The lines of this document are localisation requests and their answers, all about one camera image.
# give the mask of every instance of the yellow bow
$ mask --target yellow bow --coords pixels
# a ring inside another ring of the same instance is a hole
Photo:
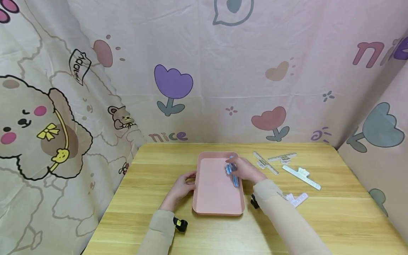
[[[41,131],[37,137],[40,139],[47,138],[47,140],[50,141],[51,139],[55,138],[54,135],[57,135],[59,131],[59,129],[56,129],[56,125],[51,123],[43,131]]]

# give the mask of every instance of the blue tool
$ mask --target blue tool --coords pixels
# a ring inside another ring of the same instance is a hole
[[[227,175],[230,175],[233,171],[237,170],[237,167],[231,163],[228,163],[228,165],[225,167],[225,169],[227,170]],[[239,182],[238,182],[238,177],[236,177],[235,175],[232,176],[232,180],[234,182],[234,187],[238,188],[239,187]]]

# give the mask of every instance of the pink tray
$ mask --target pink tray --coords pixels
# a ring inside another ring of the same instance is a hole
[[[225,166],[235,152],[201,152],[198,155],[197,186],[193,196],[193,210],[201,215],[240,216],[245,209],[242,181],[235,188],[232,175],[227,175]]]

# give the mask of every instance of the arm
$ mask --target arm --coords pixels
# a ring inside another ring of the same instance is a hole
[[[258,182],[254,186],[254,194],[291,255],[331,255],[313,228],[282,197],[282,191],[273,181],[266,179]]]
[[[149,229],[137,255],[167,255],[174,237],[174,210],[179,200],[190,191],[195,190],[195,171],[181,175],[177,178],[171,190],[152,217]]]
[[[174,237],[174,213],[158,210],[153,214],[146,237],[137,255],[167,255]]]

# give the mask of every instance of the dog's pink cheek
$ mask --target dog's pink cheek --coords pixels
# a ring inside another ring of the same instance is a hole
[[[39,106],[34,110],[35,116],[43,116],[45,113],[47,113],[47,108],[45,108],[45,106]]]
[[[17,138],[17,135],[13,132],[8,132],[5,133],[1,138],[0,138],[0,142],[2,144],[10,144],[12,142],[14,142],[14,140]]]

